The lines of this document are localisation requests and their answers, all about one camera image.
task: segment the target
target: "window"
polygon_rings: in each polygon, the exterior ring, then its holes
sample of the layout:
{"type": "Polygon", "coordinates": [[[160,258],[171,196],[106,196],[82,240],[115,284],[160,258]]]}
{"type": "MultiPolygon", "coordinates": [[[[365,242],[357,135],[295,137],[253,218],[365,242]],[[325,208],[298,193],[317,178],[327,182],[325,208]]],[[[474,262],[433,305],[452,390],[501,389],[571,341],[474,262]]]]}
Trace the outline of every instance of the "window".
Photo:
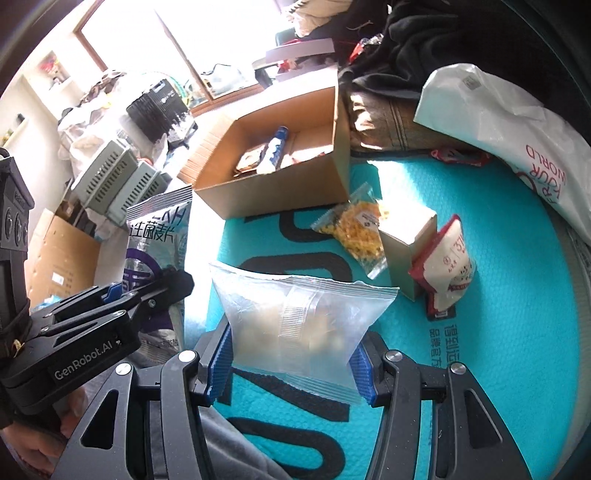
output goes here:
{"type": "Polygon", "coordinates": [[[275,0],[97,0],[74,33],[102,70],[163,74],[198,113],[260,91],[252,62],[284,28],[275,0]]]}

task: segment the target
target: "window frame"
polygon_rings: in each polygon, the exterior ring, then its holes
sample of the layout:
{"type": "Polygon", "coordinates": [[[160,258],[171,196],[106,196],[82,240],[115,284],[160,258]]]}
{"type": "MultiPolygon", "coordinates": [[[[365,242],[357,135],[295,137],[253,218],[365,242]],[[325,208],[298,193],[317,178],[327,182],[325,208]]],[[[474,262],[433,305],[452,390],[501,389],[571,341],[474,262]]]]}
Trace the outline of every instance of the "window frame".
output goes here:
{"type": "MultiPolygon", "coordinates": [[[[82,32],[82,29],[89,22],[89,20],[92,18],[92,15],[94,15],[94,13],[99,9],[99,7],[103,4],[103,2],[105,2],[105,0],[95,0],[95,2],[92,4],[92,6],[88,9],[88,11],[84,14],[84,16],[82,16],[80,21],[74,27],[74,31],[73,31],[74,36],[78,39],[78,41],[81,43],[82,47],[84,47],[84,49],[86,50],[87,54],[96,63],[96,65],[98,66],[98,68],[100,68],[100,70],[102,72],[107,70],[109,67],[105,63],[105,61],[100,57],[100,55],[94,49],[94,47],[91,45],[91,43],[88,41],[88,39],[86,38],[86,36],[82,32]]],[[[160,22],[160,25],[162,26],[162,28],[164,30],[164,34],[171,41],[174,48],[177,50],[178,55],[181,57],[181,59],[185,62],[185,64],[189,68],[189,72],[191,73],[191,77],[197,83],[197,85],[199,85],[199,88],[201,88],[203,94],[206,97],[205,102],[190,109],[190,112],[193,116],[197,116],[201,113],[205,113],[205,112],[212,110],[214,108],[217,108],[219,106],[234,102],[236,100],[240,100],[241,98],[251,96],[251,95],[254,95],[255,93],[259,93],[259,92],[263,91],[263,87],[261,85],[259,85],[258,83],[256,83],[254,85],[250,85],[248,87],[242,88],[240,90],[235,90],[233,92],[225,93],[222,96],[214,98],[213,95],[211,94],[211,92],[209,91],[209,89],[207,88],[205,82],[201,78],[201,75],[199,75],[199,72],[195,69],[195,67],[193,66],[191,61],[187,58],[187,56],[185,55],[183,49],[179,45],[176,38],[174,38],[173,33],[166,26],[166,23],[162,20],[162,18],[160,17],[160,15],[158,14],[158,12],[156,10],[154,10],[154,14],[158,18],[158,21],[160,22]]]]}

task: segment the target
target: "metal screw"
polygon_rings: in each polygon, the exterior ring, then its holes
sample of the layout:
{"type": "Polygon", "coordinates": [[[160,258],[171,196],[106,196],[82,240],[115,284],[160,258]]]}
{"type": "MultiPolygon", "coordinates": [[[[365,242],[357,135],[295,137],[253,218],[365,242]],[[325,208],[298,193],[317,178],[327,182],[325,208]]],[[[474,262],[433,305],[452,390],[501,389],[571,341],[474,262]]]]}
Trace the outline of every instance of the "metal screw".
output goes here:
{"type": "Polygon", "coordinates": [[[115,367],[115,372],[117,375],[127,375],[131,372],[131,365],[130,364],[119,364],[115,367]]]}
{"type": "Polygon", "coordinates": [[[452,369],[452,372],[454,372],[456,375],[463,375],[466,373],[466,365],[461,364],[460,362],[452,364],[450,368],[452,369]]]}
{"type": "Polygon", "coordinates": [[[402,352],[399,352],[398,350],[388,350],[386,352],[386,360],[388,362],[399,362],[402,359],[402,352]]]}
{"type": "Polygon", "coordinates": [[[184,350],[179,353],[178,359],[181,362],[188,364],[189,362],[192,362],[193,360],[195,360],[196,356],[197,356],[197,354],[195,352],[193,352],[192,350],[184,350]]]}

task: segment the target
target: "cardboard box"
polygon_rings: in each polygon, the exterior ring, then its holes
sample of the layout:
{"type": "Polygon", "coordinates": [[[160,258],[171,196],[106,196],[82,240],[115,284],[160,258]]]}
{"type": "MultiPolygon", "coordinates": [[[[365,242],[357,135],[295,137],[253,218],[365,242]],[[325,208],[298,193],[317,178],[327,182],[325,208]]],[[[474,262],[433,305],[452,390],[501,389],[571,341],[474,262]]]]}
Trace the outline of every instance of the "cardboard box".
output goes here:
{"type": "Polygon", "coordinates": [[[408,274],[413,262],[437,233],[437,213],[416,202],[392,202],[388,218],[379,220],[379,235],[393,287],[411,300],[423,291],[408,274]]]}
{"type": "Polygon", "coordinates": [[[339,98],[336,68],[269,87],[225,109],[181,172],[222,218],[346,202],[349,198],[349,121],[339,98]],[[233,179],[249,148],[290,130],[284,158],[299,163],[264,175],[233,179]]]}
{"type": "Polygon", "coordinates": [[[65,299],[94,285],[100,243],[44,210],[29,243],[25,283],[31,307],[51,295],[65,299]]]}

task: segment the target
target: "label sticker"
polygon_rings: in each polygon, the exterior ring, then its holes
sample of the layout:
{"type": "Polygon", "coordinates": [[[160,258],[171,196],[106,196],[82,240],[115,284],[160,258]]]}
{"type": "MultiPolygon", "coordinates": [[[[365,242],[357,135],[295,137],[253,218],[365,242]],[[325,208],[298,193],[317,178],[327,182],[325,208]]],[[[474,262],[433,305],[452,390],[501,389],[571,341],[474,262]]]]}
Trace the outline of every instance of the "label sticker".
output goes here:
{"type": "Polygon", "coordinates": [[[368,212],[367,210],[364,210],[363,212],[356,215],[355,219],[361,225],[363,225],[363,227],[369,228],[370,230],[373,230],[374,232],[378,231],[379,219],[376,218],[376,216],[373,213],[368,212]]]}
{"type": "Polygon", "coordinates": [[[466,85],[470,90],[476,90],[478,87],[482,86],[478,79],[474,78],[472,75],[468,75],[462,80],[462,82],[464,82],[464,85],[466,85]]]}
{"type": "Polygon", "coordinates": [[[53,272],[53,275],[51,276],[51,280],[54,281],[55,283],[57,283],[58,285],[63,286],[65,278],[62,277],[61,275],[58,275],[57,273],[53,272]]]}

